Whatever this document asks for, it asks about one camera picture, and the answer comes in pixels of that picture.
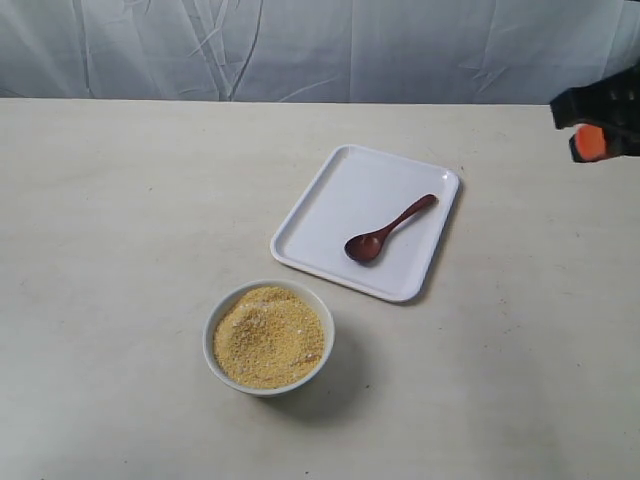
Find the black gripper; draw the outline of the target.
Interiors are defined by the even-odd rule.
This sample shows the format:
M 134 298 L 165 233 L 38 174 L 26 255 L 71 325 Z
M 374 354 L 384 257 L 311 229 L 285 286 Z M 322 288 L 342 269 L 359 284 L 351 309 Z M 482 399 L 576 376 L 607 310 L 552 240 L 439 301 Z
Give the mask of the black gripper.
M 574 127 L 575 163 L 639 155 L 639 65 L 569 88 L 549 103 L 555 128 Z

